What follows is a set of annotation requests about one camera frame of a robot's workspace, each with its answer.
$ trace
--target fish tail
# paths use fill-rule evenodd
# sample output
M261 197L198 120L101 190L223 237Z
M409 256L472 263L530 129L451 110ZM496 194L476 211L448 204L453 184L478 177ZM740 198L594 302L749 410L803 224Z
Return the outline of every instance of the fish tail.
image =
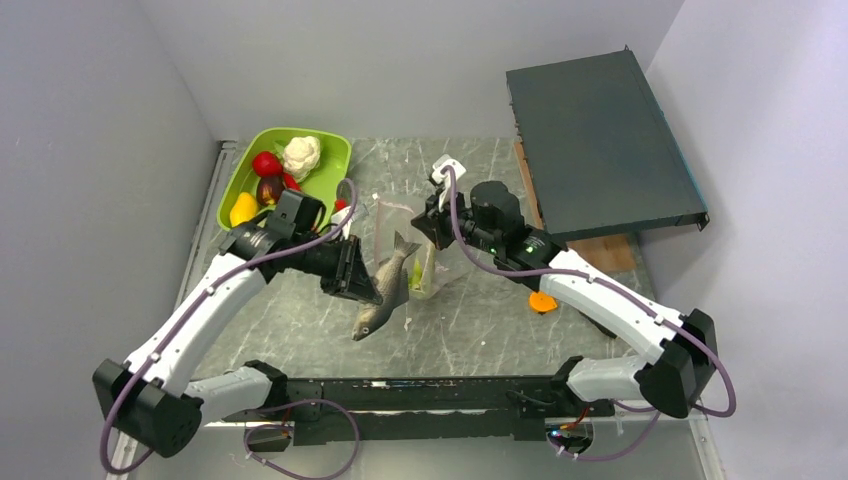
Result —
M400 234L397 230L395 230L395 252L403 255L403 258L407 258L413 253L415 253L421 247L420 243L407 242L403 239L403 235Z

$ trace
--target fish head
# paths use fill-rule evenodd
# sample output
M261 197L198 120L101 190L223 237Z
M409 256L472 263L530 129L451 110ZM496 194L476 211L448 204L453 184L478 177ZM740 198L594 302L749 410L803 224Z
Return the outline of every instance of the fish head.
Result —
M382 316L378 308L371 308L370 305L362 308L353 324L353 340L358 342L376 332L386 323L384 319L380 321Z
M367 325L357 325L353 328L353 341L358 342L363 338L371 335L371 328Z

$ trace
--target clear plastic bag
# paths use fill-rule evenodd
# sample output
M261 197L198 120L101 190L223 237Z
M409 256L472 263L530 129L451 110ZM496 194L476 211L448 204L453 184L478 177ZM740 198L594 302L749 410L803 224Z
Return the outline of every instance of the clear plastic bag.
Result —
M409 272L409 296L424 300L432 297L444 285L471 270L471 263L457 245L437 251L423 233L410 221L424 211L424 199L412 195L381 195L377 200L374 227L374 264L392 256L395 231L408 242L420 243L421 248L406 259Z

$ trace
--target white connector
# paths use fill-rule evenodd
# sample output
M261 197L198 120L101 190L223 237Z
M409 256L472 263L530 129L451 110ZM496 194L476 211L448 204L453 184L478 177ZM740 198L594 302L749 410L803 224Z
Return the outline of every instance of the white connector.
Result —
M436 160L436 163L433 164L433 173L430 175L430 178L436 182L436 185L444 185L445 187L444 190L442 190L442 193L439 194L439 211L444 209L444 205L447 202L451 189L450 175L448 175L447 172L442 172L445 167L453 168L453 172L457 180L465 175L465 172L467 171L461 163L448 154L442 155L438 160Z

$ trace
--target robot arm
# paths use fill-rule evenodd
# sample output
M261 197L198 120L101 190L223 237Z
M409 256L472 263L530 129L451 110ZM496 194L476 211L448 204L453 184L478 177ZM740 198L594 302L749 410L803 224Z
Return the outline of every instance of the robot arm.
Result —
M457 179L465 172L449 156L436 162L430 181L437 191L427 200L425 211L412 220L438 249L456 240L447 208L448 166ZM452 201L463 242L491 253L497 270L478 266L572 305L635 350L636 355L624 358L570 358L552 380L564 395L575 403L647 400L667 415L688 415L716 367L664 322L716 352L708 315L696 309L686 316L659 305L593 268L577 252L556 245L547 232L525 224L518 198L501 182L475 185L470 207L461 193Z
M320 208L314 198L284 191L273 213L228 233L197 287L147 342L121 365L111 360L101 363L93 375L94 387L107 419L113 406L121 404L114 427L170 457L206 423L288 403L286 376L262 362L248 362L234 372L194 382L191 375L233 316L287 268L318 275L327 294L382 302L362 260L358 238L316 242L312 227ZM312 248L295 247L309 242ZM276 257L254 262L269 255ZM166 338L170 341L160 350Z

